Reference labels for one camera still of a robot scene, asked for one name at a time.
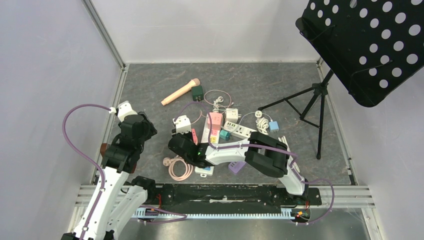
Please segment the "pink cube socket adapter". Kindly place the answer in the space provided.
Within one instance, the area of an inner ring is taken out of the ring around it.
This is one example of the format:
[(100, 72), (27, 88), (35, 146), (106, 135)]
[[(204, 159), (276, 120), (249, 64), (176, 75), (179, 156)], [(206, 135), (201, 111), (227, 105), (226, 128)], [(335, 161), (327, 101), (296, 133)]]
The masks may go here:
[(220, 131), (223, 124), (223, 114), (219, 112), (210, 112), (207, 118), (207, 126), (210, 130)]

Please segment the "dark green cube adapter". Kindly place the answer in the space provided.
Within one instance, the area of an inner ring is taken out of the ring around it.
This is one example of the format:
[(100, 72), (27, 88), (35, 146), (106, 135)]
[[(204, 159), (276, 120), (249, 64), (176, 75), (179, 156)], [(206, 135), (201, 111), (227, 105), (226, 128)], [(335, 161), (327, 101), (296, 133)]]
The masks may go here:
[(200, 102), (204, 100), (204, 90), (201, 85), (193, 86), (191, 88), (192, 100)]

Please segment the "blue usb charger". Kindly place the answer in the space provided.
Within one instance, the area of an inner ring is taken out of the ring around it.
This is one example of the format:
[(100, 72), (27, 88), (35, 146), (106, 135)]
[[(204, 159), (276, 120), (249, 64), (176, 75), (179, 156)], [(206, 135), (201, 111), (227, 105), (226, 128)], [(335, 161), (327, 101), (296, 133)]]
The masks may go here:
[(280, 129), (278, 122), (277, 121), (270, 121), (268, 123), (268, 129), (269, 129), (270, 132), (277, 132)]

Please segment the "coral plug adapter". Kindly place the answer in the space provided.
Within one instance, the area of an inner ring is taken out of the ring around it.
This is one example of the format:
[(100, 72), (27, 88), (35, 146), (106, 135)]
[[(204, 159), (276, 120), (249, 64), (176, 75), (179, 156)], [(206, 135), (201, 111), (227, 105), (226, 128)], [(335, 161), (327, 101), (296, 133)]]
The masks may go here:
[(195, 145), (198, 144), (198, 137), (196, 134), (196, 130), (194, 128), (191, 129), (191, 135), (192, 135), (192, 139)]

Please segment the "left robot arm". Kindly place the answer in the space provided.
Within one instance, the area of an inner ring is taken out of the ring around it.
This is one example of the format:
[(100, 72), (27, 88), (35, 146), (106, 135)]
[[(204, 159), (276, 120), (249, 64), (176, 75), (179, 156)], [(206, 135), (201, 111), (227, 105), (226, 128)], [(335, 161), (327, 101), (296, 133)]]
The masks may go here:
[(145, 141), (157, 134), (143, 111), (131, 111), (120, 118), (121, 129), (106, 149), (100, 177), (87, 209), (72, 232), (63, 240), (116, 240), (136, 210), (157, 198), (156, 182), (143, 176), (134, 178), (119, 204), (115, 204), (129, 174), (133, 173)]

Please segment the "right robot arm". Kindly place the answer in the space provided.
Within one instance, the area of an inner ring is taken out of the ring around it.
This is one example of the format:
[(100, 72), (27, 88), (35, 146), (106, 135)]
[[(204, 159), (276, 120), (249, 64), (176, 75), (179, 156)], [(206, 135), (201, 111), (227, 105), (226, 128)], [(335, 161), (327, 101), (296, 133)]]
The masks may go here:
[(295, 167), (298, 155), (275, 138), (254, 131), (249, 138), (222, 144), (198, 143), (181, 133), (174, 135), (168, 148), (195, 167), (206, 168), (230, 162), (245, 162), (260, 173), (277, 178), (285, 186), (289, 199), (302, 204), (309, 198), (305, 178)]

